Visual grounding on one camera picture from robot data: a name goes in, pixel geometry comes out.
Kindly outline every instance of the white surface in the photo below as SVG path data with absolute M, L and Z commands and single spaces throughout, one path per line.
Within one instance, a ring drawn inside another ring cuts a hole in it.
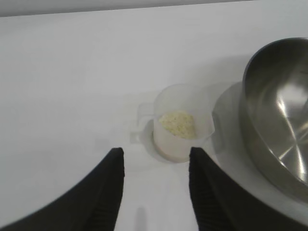
M 130 144 L 138 104 L 175 83 L 239 81 L 250 56 L 308 37 L 306 0 L 0 19 L 0 226 L 125 151 L 116 231 L 197 230 L 188 164 Z

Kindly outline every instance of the stainless steel bowl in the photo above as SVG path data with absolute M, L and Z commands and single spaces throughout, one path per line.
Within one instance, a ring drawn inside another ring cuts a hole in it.
M 308 39 L 279 40 L 251 58 L 243 78 L 240 124 L 259 170 L 308 202 Z

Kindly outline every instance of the white wall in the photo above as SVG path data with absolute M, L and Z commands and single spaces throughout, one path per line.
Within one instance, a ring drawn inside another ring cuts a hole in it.
M 0 16 L 109 10 L 226 1 L 235 0 L 0 0 Z

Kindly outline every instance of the measuring cup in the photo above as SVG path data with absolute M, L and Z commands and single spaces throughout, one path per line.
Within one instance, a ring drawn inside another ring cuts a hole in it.
M 196 139 L 175 136 L 159 122 L 159 118 L 165 113 L 178 110 L 193 116 Z M 138 108 L 137 124 L 145 118 L 154 121 L 153 141 L 157 151 L 174 162 L 188 161 L 191 147 L 201 147 L 215 131 L 205 92 L 188 84 L 169 86 L 161 91 L 154 103 L 141 104 Z

